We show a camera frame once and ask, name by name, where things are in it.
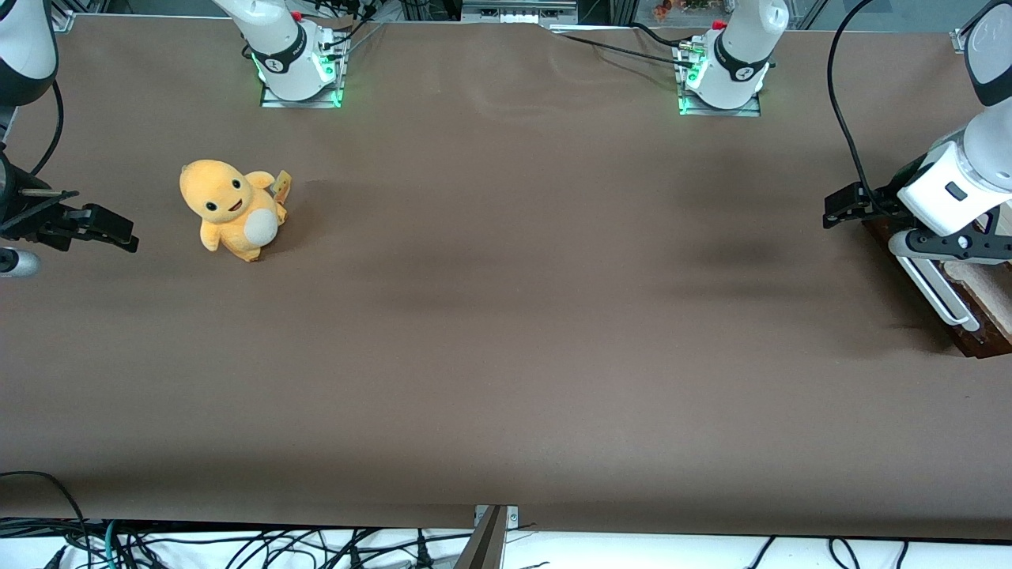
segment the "metal frame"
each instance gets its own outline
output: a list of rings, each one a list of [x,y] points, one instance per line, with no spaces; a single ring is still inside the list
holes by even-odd
[[[795,0],[793,4],[794,8],[796,9],[797,0]],[[822,11],[824,8],[826,8],[827,4],[829,4],[829,0],[816,0],[815,5],[812,6],[812,9],[809,10],[809,13],[805,14],[805,17],[802,18],[802,21],[799,21],[797,25],[794,26],[794,29],[812,29],[813,24],[816,23],[816,19],[822,14]]]
[[[516,506],[478,506],[475,516],[478,517],[478,527],[468,540],[453,569],[500,569],[506,530],[511,523],[519,521]]]

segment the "plush toy belly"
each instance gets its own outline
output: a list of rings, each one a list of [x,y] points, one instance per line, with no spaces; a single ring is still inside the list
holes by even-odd
[[[277,235],[277,214],[267,209],[254,210],[246,218],[243,234],[250,244],[262,247]]]

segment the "brown table surface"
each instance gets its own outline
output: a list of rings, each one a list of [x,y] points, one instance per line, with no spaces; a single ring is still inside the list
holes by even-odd
[[[141,249],[32,247],[0,282],[0,465],[94,517],[1009,537],[1012,359],[959,356],[857,224],[820,225],[856,178],[829,39],[787,33],[763,116],[728,119],[533,25],[390,25],[306,111],[256,105],[229,20],[79,18],[43,177]],[[944,34],[839,64],[874,181],[980,109]],[[54,114],[22,110],[14,163]],[[199,158],[291,173],[262,262],[200,246]]]

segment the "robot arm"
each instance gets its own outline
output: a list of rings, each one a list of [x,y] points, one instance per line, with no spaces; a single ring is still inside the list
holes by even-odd
[[[702,66],[686,86],[712,107],[743,106],[762,88],[770,55],[789,20],[783,0],[742,0],[726,28],[701,37]]]
[[[0,0],[0,106],[28,104],[57,76],[50,0]]]
[[[826,228],[889,217],[898,256],[995,263],[1012,259],[1012,239],[997,235],[999,207],[1012,199],[1012,0],[992,0],[966,25],[965,62],[988,106],[936,142],[883,187],[860,184],[826,198]],[[975,226],[987,218],[983,231]]]
[[[333,30],[296,21],[283,2],[214,0],[239,26],[253,51],[264,84],[279,98],[301,101],[335,79],[321,61],[335,57]]]
[[[56,82],[58,56],[50,4],[50,0],[0,0],[2,106],[28,104]],[[81,209],[67,206],[64,200],[78,192],[53,189],[35,177],[41,163],[26,172],[7,160],[4,149],[0,144],[0,238],[24,239],[60,251],[68,250],[74,239],[137,251],[133,222],[94,204]],[[0,276],[27,276],[37,269],[34,253],[0,248]]]

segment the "plush toy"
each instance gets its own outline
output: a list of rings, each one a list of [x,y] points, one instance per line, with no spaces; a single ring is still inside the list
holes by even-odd
[[[277,235],[288,215],[282,205],[290,187],[291,176],[283,170],[276,180],[267,172],[244,176],[217,160],[197,160],[179,174],[183,199],[203,220],[203,246],[217,251],[223,243],[244,261],[259,259],[260,247]]]

